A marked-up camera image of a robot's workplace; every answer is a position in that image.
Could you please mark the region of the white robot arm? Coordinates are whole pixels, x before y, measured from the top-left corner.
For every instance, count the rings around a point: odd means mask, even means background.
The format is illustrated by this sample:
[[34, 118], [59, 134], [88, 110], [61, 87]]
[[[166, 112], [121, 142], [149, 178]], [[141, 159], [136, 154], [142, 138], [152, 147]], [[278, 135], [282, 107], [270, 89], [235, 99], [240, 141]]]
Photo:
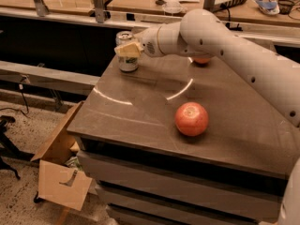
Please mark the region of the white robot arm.
[[179, 22], [147, 28], [114, 50], [120, 57], [216, 56], [294, 126], [300, 125], [299, 64], [237, 36], [207, 10], [194, 9]]

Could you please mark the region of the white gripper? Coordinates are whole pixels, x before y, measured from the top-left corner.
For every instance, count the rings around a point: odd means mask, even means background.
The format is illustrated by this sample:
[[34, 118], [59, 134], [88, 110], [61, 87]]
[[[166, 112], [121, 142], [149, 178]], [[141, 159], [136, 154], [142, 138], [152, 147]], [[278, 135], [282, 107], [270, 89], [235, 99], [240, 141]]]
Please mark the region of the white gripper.
[[155, 26], [138, 31], [132, 42], [115, 47], [115, 53], [119, 57], [138, 58], [144, 51], [150, 57], [161, 57], [163, 53], [158, 45], [159, 29], [159, 26]]

